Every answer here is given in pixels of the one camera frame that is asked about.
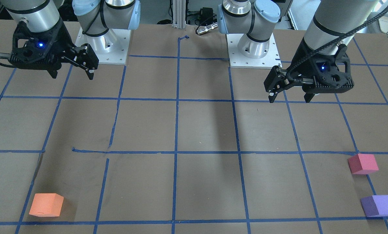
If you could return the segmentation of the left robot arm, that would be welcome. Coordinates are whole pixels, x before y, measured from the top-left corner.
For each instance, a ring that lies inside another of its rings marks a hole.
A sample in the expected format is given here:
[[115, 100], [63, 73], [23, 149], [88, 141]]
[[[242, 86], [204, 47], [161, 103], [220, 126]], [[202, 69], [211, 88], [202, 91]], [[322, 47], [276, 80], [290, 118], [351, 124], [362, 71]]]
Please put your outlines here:
[[[348, 43], [354, 34], [388, 12], [387, 7], [367, 19], [376, 0], [322, 0], [287, 69], [274, 65], [264, 81], [269, 101], [294, 86], [309, 103], [316, 94], [344, 93], [354, 87]], [[268, 53], [269, 40], [281, 16], [271, 0], [224, 0], [219, 5], [219, 32], [242, 34], [238, 48], [249, 58]]]

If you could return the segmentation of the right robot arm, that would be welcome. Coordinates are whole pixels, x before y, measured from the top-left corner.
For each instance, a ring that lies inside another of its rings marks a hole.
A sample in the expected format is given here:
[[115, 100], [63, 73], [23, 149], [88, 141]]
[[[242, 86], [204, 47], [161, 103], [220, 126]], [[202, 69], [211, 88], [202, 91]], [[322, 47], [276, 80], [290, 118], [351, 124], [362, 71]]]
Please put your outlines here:
[[7, 68], [47, 71], [55, 79], [63, 63], [81, 68], [92, 80], [98, 55], [118, 46], [113, 32], [135, 30], [140, 24], [139, 0], [74, 0], [73, 12], [88, 41], [75, 45], [52, 0], [3, 0], [17, 22], [12, 51], [0, 53]]

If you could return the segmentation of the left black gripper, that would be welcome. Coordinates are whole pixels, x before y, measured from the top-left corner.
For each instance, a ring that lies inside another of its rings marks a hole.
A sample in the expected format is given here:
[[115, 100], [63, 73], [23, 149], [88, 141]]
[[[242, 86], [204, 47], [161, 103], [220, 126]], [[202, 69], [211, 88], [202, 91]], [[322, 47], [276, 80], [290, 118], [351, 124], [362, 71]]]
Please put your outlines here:
[[[302, 74], [305, 78], [313, 79], [314, 82], [320, 81], [320, 72], [317, 70], [317, 65], [315, 65], [312, 58], [319, 52], [319, 49], [311, 48], [303, 38], [287, 72], [278, 65], [271, 68], [264, 81], [265, 90], [269, 93], [268, 99], [270, 103], [275, 101], [278, 93], [294, 86], [302, 86], [304, 81], [298, 78], [299, 74]], [[306, 93], [304, 95], [305, 102], [310, 103], [314, 96], [315, 94]]]

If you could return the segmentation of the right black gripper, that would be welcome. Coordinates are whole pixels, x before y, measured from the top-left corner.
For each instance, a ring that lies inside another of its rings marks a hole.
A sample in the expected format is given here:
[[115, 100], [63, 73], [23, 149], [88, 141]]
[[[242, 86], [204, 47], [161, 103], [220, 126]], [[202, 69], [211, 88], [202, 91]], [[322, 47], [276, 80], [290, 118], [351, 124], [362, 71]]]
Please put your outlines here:
[[[45, 62], [50, 64], [70, 63], [83, 69], [89, 80], [94, 79], [94, 70], [99, 65], [96, 53], [90, 44], [75, 46], [61, 17], [50, 31], [45, 32], [45, 35], [50, 36], [50, 40], [47, 42], [49, 51], [44, 58]], [[53, 79], [56, 79], [58, 68], [48, 68], [47, 72]]]

